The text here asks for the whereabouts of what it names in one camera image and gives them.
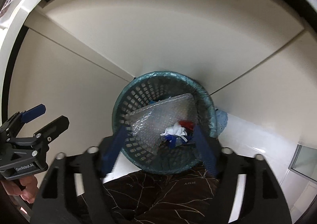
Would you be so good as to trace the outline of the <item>clear bubble wrap sheet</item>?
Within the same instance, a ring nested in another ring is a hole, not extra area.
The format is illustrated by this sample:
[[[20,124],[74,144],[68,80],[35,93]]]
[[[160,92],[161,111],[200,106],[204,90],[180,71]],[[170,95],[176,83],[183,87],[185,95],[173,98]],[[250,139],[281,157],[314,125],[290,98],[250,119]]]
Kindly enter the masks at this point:
[[[166,127],[179,121],[198,123],[195,100],[190,93],[174,96],[125,115],[132,136],[144,150],[157,155],[164,138],[160,134]]]

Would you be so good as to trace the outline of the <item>blue snack wrapper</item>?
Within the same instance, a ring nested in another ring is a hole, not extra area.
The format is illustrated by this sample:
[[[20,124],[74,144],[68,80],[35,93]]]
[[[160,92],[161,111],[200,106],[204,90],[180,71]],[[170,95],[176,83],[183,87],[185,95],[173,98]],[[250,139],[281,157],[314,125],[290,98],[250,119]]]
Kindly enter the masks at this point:
[[[192,136],[166,135],[164,139],[169,148],[189,145],[192,142]]]

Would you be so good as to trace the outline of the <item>red mesh net bag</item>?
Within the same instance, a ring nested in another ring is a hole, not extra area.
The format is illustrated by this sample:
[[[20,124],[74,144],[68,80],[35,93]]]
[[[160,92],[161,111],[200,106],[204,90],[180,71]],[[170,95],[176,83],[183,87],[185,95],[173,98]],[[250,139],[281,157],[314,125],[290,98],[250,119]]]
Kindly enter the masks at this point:
[[[195,123],[191,121],[179,121],[181,127],[184,127],[187,133],[193,133],[195,128]]]

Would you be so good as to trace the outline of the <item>white paper tissue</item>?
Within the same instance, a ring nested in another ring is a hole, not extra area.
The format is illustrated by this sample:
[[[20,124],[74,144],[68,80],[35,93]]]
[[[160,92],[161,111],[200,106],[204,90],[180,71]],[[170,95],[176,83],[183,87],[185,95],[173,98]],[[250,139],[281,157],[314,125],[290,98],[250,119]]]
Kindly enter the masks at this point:
[[[160,134],[164,138],[166,135],[176,135],[176,136],[189,136],[184,127],[181,127],[178,122],[173,126],[166,127],[165,130]]]

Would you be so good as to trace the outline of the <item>teal plastic trash basket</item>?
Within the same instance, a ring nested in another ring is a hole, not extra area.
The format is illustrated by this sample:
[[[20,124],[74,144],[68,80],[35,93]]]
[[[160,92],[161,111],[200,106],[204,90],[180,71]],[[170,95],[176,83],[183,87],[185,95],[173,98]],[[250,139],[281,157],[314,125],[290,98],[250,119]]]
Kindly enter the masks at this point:
[[[128,136],[122,153],[138,168],[170,175],[195,166],[199,153],[190,139],[171,147],[166,128],[179,121],[200,126],[206,138],[216,138],[214,103],[197,81],[176,72],[156,71],[132,80],[118,96],[112,113],[112,129],[125,126]]]

